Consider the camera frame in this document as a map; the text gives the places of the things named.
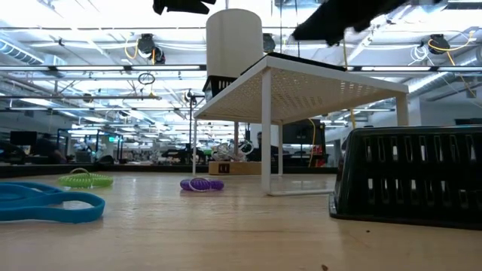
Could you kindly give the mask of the green spiral coil keychain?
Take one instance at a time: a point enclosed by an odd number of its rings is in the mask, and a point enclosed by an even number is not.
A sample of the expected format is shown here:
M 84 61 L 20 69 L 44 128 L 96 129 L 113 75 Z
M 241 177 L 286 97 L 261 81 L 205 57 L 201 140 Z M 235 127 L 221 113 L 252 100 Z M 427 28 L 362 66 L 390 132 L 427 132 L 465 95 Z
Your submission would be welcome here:
M 68 175 L 58 178 L 58 183 L 70 188 L 110 187 L 114 183 L 111 176 L 89 172 L 84 168 L 73 169 Z

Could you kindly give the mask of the white perforated shelf riser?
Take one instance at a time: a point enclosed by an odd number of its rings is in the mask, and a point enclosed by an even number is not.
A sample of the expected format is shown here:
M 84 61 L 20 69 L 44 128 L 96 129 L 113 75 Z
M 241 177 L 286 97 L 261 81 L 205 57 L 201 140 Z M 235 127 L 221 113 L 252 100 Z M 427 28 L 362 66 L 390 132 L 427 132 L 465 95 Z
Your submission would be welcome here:
M 262 127 L 261 187 L 266 195 L 289 195 L 277 190 L 283 164 L 271 174 L 271 126 L 278 127 L 322 114 L 394 98 L 397 124 L 409 124 L 404 84 L 351 72 L 265 56 L 194 114 L 195 120 L 259 123 Z

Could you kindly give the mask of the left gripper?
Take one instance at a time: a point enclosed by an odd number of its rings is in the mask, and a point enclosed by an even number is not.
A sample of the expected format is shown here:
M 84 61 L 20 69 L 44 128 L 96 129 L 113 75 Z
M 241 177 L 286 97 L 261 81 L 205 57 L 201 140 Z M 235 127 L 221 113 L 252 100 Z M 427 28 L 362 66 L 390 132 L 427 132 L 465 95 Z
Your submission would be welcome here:
M 206 4 L 214 5 L 217 0 L 153 0 L 153 10 L 161 15 L 164 9 L 168 12 L 185 12 L 190 14 L 208 14 Z

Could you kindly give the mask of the person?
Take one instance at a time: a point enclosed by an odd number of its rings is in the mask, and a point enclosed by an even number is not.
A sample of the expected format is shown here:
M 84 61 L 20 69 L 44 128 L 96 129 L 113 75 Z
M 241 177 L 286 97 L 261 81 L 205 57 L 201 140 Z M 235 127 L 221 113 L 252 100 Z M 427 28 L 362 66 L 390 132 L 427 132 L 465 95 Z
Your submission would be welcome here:
M 258 132 L 257 134 L 257 143 L 258 143 L 258 146 L 254 148 L 252 152 L 247 156 L 248 161 L 251 161 L 251 162 L 262 161 L 262 132 Z M 272 163 L 278 161 L 278 153 L 279 153 L 279 149 L 277 148 L 277 146 L 271 145 L 270 159 Z

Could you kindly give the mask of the white cylinder bin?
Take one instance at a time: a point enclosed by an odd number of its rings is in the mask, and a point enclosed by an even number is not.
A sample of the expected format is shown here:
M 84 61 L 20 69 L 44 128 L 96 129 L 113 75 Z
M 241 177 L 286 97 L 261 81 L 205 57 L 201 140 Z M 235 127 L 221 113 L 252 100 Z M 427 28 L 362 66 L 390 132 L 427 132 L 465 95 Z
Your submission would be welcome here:
M 236 78 L 263 55 L 262 22 L 257 14 L 227 9 L 206 21 L 208 75 Z

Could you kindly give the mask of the black equipment cabinet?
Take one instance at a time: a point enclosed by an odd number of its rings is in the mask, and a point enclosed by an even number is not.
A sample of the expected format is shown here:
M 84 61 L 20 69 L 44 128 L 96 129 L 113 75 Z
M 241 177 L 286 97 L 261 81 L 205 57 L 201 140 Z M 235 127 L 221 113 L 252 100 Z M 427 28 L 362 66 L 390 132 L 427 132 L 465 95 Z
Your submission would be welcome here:
M 283 126 L 283 163 L 287 166 L 321 168 L 328 154 L 325 124 L 317 119 L 306 119 Z

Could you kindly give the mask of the black computer monitor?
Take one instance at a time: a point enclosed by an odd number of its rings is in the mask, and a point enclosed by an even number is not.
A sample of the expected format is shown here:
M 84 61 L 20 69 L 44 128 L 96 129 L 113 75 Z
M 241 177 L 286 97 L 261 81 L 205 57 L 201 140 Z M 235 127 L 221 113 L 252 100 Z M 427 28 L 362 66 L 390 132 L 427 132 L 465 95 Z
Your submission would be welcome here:
M 36 131 L 10 131 L 10 143 L 17 146 L 32 146 L 37 142 Z

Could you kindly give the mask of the purple spiral coil keychain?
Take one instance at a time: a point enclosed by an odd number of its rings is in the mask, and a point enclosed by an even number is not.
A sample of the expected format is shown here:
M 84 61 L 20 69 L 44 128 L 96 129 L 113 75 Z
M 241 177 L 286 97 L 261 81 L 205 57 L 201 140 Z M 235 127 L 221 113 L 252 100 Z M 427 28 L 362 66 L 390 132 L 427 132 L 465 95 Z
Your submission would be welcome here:
M 207 178 L 190 178 L 180 181 L 180 187 L 183 190 L 193 192 L 207 192 L 211 190 L 223 190 L 224 182 Z

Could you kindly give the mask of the blue rubber band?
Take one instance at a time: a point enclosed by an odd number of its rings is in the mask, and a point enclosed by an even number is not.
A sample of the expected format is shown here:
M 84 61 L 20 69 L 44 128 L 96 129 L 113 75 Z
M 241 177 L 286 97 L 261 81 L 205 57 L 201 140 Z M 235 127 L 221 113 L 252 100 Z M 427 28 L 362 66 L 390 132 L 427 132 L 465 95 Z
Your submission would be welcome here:
M 0 202 L 61 193 L 57 187 L 35 182 L 0 182 Z
M 84 202 L 90 207 L 86 209 L 53 207 L 69 201 Z M 0 221 L 41 220 L 79 224 L 96 221 L 102 216 L 104 208 L 105 200 L 91 193 L 52 193 L 0 202 Z

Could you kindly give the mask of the brown cardboard box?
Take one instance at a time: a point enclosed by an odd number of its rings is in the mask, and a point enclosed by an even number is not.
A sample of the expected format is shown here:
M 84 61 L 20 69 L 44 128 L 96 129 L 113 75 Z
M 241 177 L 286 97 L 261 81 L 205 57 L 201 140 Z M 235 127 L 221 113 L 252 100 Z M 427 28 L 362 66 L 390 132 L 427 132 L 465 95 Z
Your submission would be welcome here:
M 261 162 L 211 161 L 210 175 L 260 175 Z

